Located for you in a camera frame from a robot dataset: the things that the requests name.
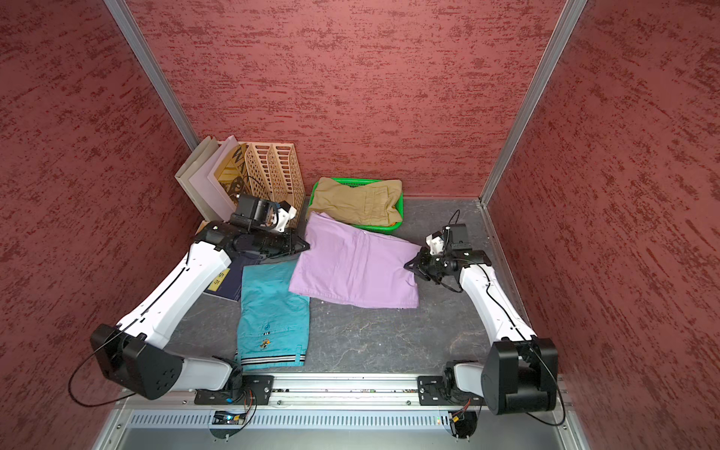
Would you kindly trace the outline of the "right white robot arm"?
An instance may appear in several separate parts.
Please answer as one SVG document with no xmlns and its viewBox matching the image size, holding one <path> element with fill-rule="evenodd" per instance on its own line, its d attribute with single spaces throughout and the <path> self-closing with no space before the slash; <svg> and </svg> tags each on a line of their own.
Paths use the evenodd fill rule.
<svg viewBox="0 0 720 450">
<path fill-rule="evenodd" d="M 437 391 L 426 385 L 422 401 L 473 405 L 483 402 L 497 416 L 534 414 L 556 408 L 559 355 L 541 339 L 504 293 L 489 256 L 481 250 L 433 255 L 421 249 L 404 268 L 424 281 L 467 294 L 485 327 L 490 350 L 484 363 L 451 361 Z"/>
</svg>

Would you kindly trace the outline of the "purple pants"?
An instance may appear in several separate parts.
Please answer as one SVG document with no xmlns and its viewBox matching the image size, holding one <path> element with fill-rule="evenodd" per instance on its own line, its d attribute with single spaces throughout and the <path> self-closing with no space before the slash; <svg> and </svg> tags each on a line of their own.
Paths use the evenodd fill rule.
<svg viewBox="0 0 720 450">
<path fill-rule="evenodd" d="M 404 265 L 420 251 L 416 244 L 376 234 L 312 213 L 290 291 L 362 309 L 416 309 L 414 274 Z"/>
</svg>

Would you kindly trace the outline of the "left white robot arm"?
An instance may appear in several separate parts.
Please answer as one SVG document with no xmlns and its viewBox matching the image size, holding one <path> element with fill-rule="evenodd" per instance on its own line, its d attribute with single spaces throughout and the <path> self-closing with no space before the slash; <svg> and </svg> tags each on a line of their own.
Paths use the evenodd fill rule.
<svg viewBox="0 0 720 450">
<path fill-rule="evenodd" d="M 243 401 L 247 388 L 238 363 L 219 356 L 166 352 L 182 318 L 210 283 L 241 256 L 286 257 L 309 249 L 295 231 L 248 230 L 212 221 L 186 255 L 138 307 L 118 324 L 101 324 L 90 337 L 102 376 L 150 401 L 193 390 L 199 404 Z"/>
</svg>

